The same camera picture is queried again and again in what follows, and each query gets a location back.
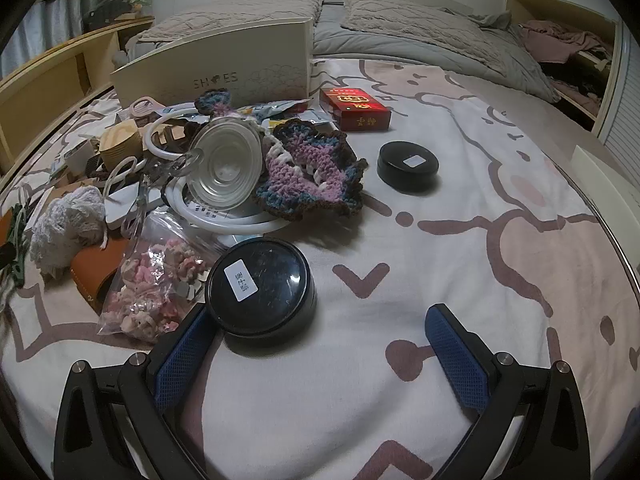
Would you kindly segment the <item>large black round tin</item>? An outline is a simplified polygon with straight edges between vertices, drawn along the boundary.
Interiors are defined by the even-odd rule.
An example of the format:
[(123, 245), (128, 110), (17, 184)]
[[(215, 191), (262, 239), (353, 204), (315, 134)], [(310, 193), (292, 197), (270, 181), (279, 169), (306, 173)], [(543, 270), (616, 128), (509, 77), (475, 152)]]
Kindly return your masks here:
[(271, 237), (231, 247), (209, 272), (205, 303), (228, 334), (242, 339), (290, 338), (314, 317), (317, 292), (304, 254)]

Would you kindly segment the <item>red cigarette carton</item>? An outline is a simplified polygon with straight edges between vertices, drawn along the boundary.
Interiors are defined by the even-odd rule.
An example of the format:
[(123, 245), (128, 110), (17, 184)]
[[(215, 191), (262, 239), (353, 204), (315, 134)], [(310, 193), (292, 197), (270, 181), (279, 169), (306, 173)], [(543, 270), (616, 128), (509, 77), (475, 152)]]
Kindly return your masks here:
[(379, 132), (390, 128), (392, 112), (361, 89), (323, 88), (319, 99), (341, 131)]

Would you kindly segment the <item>bag of pink trinkets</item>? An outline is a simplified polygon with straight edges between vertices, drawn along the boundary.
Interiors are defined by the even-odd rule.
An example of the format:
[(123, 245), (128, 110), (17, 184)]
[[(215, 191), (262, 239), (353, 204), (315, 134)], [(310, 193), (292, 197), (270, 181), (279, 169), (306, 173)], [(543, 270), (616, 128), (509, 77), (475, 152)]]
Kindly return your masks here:
[(98, 334), (154, 344), (178, 328), (226, 251), (170, 211), (148, 214), (134, 234), (102, 307)]

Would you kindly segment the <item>brown leather pouch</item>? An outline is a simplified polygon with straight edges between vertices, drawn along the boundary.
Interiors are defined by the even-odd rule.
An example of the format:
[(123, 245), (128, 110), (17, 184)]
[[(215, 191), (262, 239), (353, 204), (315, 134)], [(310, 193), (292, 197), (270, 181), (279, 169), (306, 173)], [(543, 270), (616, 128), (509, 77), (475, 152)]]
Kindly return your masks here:
[(128, 243), (126, 238), (110, 237), (105, 248), (100, 245), (82, 248), (70, 264), (70, 275), (78, 292), (96, 314), (102, 312), (107, 292)]

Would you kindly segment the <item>white lace ball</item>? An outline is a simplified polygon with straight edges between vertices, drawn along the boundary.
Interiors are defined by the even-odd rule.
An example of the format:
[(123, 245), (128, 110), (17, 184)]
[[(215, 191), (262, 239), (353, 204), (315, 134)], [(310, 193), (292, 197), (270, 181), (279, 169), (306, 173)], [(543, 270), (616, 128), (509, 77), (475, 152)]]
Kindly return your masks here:
[(93, 185), (55, 198), (32, 229), (30, 258), (42, 275), (57, 276), (89, 246), (106, 245), (105, 205)]

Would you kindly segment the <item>green clothespin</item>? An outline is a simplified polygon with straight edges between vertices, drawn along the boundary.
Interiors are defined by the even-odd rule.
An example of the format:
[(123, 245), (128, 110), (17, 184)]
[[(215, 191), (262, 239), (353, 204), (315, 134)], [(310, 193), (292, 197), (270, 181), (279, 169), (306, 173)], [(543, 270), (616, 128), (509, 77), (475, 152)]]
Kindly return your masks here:
[(21, 204), (12, 206), (1, 218), (1, 281), (10, 278), (16, 288), (22, 288), (25, 283), (27, 220), (27, 208)]

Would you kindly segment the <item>cartoon print blanket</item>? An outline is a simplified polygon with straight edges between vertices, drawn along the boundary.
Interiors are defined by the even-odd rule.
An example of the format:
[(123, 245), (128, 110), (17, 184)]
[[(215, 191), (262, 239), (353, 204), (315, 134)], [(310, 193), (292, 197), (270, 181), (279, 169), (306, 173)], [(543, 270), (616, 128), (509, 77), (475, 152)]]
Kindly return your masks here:
[(639, 434), (639, 305), (608, 233), (521, 119), (434, 67), (322, 60), (314, 88), (360, 88), (390, 130), (349, 137), (375, 162), (391, 140), (439, 161), (435, 188), (396, 192), (369, 169), (358, 216), (292, 223), (317, 310), (306, 334), (259, 354), (220, 342), (179, 427), (216, 479), (426, 479), (471, 417), (427, 350), (446, 304), (489, 348), (564, 360), (586, 413), (594, 478)]

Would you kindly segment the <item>wooden cup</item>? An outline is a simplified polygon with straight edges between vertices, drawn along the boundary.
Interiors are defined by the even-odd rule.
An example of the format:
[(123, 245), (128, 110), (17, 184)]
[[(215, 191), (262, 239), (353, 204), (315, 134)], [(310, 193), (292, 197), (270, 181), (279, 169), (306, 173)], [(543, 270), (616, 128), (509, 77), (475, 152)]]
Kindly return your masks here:
[(100, 137), (99, 153), (107, 170), (113, 170), (125, 158), (142, 156), (142, 139), (133, 119), (107, 128)]

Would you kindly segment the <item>purple crochet doily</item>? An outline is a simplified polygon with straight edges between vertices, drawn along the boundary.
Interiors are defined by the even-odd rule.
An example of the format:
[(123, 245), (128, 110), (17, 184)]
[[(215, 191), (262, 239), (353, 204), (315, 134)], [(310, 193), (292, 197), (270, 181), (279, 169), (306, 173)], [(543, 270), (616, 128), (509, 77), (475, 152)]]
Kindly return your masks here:
[(368, 162), (356, 156), (344, 132), (323, 132), (293, 118), (264, 134), (262, 152), (264, 170), (253, 197), (264, 211), (288, 221), (317, 210), (360, 213)]

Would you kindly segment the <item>small black round tin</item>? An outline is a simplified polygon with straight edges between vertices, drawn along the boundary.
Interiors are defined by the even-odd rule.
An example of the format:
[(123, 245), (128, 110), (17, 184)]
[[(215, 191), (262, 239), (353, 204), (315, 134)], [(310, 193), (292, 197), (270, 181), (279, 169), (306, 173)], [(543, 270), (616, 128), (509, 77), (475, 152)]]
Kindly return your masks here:
[(392, 141), (378, 152), (376, 172), (380, 179), (403, 193), (430, 190), (439, 170), (436, 156), (424, 146), (408, 141)]

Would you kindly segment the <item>wooden bedside shelf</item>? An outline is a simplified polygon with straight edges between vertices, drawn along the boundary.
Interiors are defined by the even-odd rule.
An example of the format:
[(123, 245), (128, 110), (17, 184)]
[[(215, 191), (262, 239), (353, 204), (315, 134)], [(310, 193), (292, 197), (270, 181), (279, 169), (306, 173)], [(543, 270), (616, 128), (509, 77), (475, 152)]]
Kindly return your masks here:
[(1, 81), (1, 173), (8, 174), (36, 141), (107, 87), (113, 55), (154, 18), (119, 21), (67, 40)]

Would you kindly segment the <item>white shoe box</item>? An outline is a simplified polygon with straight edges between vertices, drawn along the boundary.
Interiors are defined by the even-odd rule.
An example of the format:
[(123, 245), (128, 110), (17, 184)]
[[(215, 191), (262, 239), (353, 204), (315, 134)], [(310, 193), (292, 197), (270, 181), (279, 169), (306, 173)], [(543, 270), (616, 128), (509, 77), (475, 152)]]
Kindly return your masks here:
[(192, 102), (226, 89), (240, 107), (309, 94), (310, 18), (226, 26), (165, 44), (111, 74), (120, 105), (142, 96), (165, 105)]

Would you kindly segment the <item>grey duvet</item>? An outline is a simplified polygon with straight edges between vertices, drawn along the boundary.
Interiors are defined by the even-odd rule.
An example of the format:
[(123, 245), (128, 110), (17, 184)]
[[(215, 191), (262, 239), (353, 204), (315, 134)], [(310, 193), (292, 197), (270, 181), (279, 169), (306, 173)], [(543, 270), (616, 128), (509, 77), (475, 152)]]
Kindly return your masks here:
[(422, 63), (502, 84), (549, 103), (560, 99), (540, 65), (510, 32), (491, 28), (484, 31), (485, 37), (502, 58), (506, 72), (500, 74), (477, 60), (434, 44), (344, 28), (341, 26), (342, 18), (344, 9), (341, 6), (322, 8), (319, 21), (314, 26), (314, 56)]

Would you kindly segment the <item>grey curtain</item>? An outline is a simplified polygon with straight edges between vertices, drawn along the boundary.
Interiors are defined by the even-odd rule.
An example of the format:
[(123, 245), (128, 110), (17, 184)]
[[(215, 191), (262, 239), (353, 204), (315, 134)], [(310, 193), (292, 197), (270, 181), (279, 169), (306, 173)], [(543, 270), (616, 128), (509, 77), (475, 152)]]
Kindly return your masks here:
[(4, 78), (47, 50), (84, 33), (84, 15), (100, 0), (42, 0), (35, 3), (1, 52)]

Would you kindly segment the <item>pink clothes pile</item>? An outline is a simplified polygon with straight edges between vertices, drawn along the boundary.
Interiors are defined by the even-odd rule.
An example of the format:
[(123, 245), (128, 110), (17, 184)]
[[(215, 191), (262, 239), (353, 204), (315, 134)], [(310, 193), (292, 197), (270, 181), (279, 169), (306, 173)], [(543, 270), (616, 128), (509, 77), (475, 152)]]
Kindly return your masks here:
[(521, 23), (518, 28), (524, 46), (538, 63), (564, 64), (578, 52), (612, 56), (612, 48), (592, 32), (574, 32), (555, 22), (538, 20)]

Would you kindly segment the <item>left beige pillow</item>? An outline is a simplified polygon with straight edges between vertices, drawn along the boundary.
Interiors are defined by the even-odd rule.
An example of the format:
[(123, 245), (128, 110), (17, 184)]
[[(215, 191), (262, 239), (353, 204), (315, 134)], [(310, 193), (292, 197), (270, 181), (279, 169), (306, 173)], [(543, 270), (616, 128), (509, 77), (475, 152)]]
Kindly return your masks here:
[(142, 32), (140, 42), (163, 44), (198, 32), (285, 18), (318, 21), (323, 0), (217, 0), (165, 18)]

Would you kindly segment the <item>beige pillow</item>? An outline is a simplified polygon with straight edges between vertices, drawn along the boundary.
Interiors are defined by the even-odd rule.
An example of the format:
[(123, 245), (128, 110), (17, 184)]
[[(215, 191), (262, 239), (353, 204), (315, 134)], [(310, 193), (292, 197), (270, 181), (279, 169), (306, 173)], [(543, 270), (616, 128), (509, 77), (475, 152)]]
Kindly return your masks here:
[(344, 0), (342, 26), (447, 49), (506, 76), (506, 64), (480, 26), (458, 14), (407, 0)]
[(140, 42), (163, 44), (198, 32), (285, 18), (318, 21), (323, 0), (217, 0), (165, 18), (142, 32)]

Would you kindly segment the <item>right beige pillow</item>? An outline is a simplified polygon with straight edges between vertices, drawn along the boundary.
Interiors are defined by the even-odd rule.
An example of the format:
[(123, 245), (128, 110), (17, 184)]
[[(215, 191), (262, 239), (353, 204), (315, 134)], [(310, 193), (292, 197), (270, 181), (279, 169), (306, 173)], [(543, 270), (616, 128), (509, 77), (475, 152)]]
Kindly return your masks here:
[(344, 0), (342, 26), (447, 49), (506, 76), (506, 64), (480, 26), (458, 14), (407, 0)]

